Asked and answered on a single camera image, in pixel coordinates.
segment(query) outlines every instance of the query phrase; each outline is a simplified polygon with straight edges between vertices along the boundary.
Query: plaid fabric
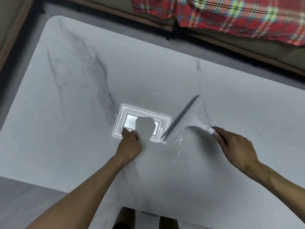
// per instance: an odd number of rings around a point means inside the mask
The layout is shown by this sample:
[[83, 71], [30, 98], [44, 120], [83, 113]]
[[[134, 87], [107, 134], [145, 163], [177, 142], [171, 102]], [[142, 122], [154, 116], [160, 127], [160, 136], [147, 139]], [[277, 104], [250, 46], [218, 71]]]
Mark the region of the plaid fabric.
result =
[[181, 27], [305, 44], [305, 0], [131, 0], [135, 11], [174, 16]]

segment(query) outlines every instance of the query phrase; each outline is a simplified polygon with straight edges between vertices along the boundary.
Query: white marble table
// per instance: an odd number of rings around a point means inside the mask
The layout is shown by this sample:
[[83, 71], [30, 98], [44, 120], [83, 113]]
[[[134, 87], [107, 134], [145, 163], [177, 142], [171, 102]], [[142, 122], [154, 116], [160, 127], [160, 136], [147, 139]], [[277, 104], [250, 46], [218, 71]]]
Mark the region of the white marble table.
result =
[[[0, 176], [70, 192], [114, 155], [122, 104], [170, 119], [197, 94], [205, 123], [244, 135], [263, 163], [305, 187], [305, 91], [60, 16], [2, 127]], [[129, 125], [145, 149], [105, 201], [215, 229], [305, 228], [210, 135], [189, 128], [165, 145], [139, 119]]]

